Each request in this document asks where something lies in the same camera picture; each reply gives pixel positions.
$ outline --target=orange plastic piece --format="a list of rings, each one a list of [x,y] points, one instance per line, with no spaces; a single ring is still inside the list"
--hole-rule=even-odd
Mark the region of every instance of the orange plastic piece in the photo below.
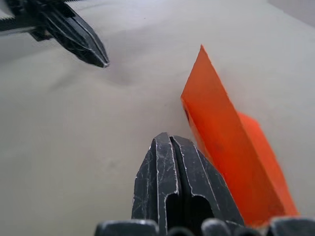
[[[223,175],[246,224],[299,214],[259,124],[234,109],[202,45],[181,99],[199,148]]]

